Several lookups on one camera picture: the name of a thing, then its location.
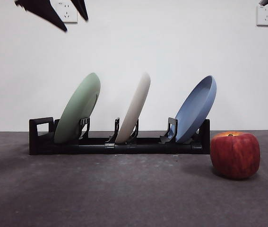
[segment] black plastic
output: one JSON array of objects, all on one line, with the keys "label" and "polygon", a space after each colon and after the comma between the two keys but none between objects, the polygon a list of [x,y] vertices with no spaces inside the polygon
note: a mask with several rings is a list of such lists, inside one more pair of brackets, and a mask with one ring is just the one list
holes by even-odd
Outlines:
[{"label": "black plastic", "polygon": [[[48,123],[49,132],[38,135],[37,125]],[[125,144],[115,144],[119,131],[120,119],[115,120],[114,134],[109,138],[89,137],[90,118],[78,122],[78,138],[64,144],[54,143],[55,129],[59,120],[53,118],[31,119],[29,121],[30,155],[53,154],[209,154],[209,120],[205,120],[190,141],[185,144],[177,144],[178,121],[168,119],[168,129],[164,136],[158,138],[138,137],[138,121],[136,128]],[[82,129],[86,125],[86,132],[82,135]],[[174,125],[173,135],[169,136],[171,125]]]}]

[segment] electrical outlet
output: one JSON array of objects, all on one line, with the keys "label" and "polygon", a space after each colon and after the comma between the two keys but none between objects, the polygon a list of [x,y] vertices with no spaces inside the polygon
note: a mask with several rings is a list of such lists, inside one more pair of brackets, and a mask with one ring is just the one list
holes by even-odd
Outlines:
[{"label": "electrical outlet", "polygon": [[268,26],[268,5],[260,6],[257,9],[257,25]]},{"label": "electrical outlet", "polygon": [[77,23],[77,9],[70,0],[51,0],[52,6],[65,23]]}]

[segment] concrete floor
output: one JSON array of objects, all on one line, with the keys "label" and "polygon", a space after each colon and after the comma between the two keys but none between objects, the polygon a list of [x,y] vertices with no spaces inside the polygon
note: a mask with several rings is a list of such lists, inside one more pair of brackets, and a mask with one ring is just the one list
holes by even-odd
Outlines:
[{"label": "concrete floor", "polygon": [[207,155],[29,156],[27,132],[0,132],[0,227],[268,227],[268,131],[252,133],[260,169],[233,181]]}]

